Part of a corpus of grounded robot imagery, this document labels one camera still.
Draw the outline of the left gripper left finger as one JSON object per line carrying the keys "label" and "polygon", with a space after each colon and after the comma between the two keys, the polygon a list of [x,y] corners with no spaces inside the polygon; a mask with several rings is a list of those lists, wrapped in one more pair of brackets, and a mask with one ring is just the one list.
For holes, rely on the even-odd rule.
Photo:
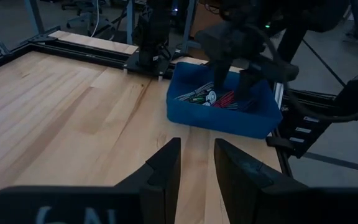
{"label": "left gripper left finger", "polygon": [[0,190],[0,223],[174,223],[181,140],[173,138],[110,187],[21,185]]}

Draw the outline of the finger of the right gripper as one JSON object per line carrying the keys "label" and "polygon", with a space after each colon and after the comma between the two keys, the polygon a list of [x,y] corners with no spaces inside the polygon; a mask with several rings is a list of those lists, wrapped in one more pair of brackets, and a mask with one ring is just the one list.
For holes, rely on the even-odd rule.
{"label": "finger of the right gripper", "polygon": [[229,69],[232,65],[232,60],[221,60],[214,62],[214,89],[220,90],[223,88],[224,81],[227,77]]}
{"label": "finger of the right gripper", "polygon": [[239,83],[236,88],[236,98],[247,98],[250,89],[261,80],[275,83],[292,81],[299,74],[296,65],[276,62],[250,63],[248,68],[239,72]]}

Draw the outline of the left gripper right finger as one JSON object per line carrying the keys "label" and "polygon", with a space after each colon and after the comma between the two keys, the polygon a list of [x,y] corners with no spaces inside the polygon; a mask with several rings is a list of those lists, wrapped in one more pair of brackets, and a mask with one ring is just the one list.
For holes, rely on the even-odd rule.
{"label": "left gripper right finger", "polygon": [[356,187],[309,187],[224,139],[214,161],[230,223],[358,224]]}

